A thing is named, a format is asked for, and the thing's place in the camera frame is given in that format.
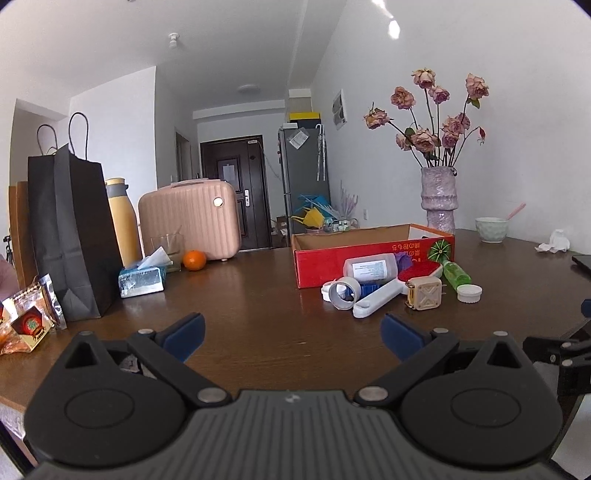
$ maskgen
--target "brown tabletop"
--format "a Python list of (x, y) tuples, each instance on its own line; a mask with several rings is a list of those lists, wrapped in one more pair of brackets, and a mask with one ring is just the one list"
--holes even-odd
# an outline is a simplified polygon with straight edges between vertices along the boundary
[(139, 328), (161, 330), (190, 312), (205, 315), (207, 333), (187, 364), (232, 394), (241, 388), (341, 388), (351, 395), (398, 362), (380, 340), (386, 312), (425, 330), (447, 327), (463, 339), (483, 339), (494, 330), (518, 341), (560, 336), (584, 323), (580, 304), (591, 297), (591, 278), (572, 266), (570, 254), (539, 254), (534, 244), (511, 238), (483, 244), (476, 232), (460, 230), (456, 261), (482, 286), (479, 303), (459, 303), (444, 287), (438, 309), (414, 312), (398, 297), (365, 320), (323, 302), (319, 288), (298, 290), (285, 248), (171, 274), (164, 292), (120, 301), (102, 319), (71, 323), (33, 353), (0, 357), (0, 401), (23, 410), (81, 330), (122, 339)]

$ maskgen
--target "yellow thermos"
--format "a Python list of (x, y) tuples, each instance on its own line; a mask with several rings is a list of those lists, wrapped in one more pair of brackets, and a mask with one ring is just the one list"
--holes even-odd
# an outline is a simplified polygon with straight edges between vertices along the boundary
[(138, 220), (135, 210), (127, 196), (128, 185), (125, 179), (115, 178), (105, 182), (111, 215), (115, 224), (115, 234), (124, 267), (143, 258), (139, 245)]

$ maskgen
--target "pink textured vase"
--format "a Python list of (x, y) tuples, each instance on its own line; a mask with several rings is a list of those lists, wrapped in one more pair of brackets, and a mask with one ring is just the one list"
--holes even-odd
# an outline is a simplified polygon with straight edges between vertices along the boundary
[(455, 170), (451, 167), (421, 169), (421, 208), (427, 211), (427, 226), (455, 233), (453, 211), (457, 208)]

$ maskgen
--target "door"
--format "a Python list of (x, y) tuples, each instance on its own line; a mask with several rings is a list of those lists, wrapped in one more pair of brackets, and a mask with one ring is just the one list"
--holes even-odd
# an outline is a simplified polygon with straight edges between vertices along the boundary
[(193, 165), (191, 160), (191, 142), (177, 133), (177, 178), (181, 180), (193, 179)]
[(271, 221), (262, 137), (201, 144), (203, 176), (230, 183), (238, 199), (241, 250), (271, 247)]

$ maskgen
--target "refrigerator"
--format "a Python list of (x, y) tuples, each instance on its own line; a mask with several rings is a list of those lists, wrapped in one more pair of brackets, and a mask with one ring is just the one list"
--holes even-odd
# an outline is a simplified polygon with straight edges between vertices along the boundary
[(283, 198), (287, 216), (287, 241), (291, 245), (294, 233), (305, 233), (306, 227), (292, 220), (304, 204), (298, 197), (304, 195), (322, 195), (330, 202), (329, 177), (324, 179), (322, 168), (320, 180), (316, 180), (318, 169), (318, 129), (307, 128), (308, 139), (300, 148), (294, 147), (289, 138), (297, 132), (292, 128), (279, 130), (279, 163), (283, 179)]

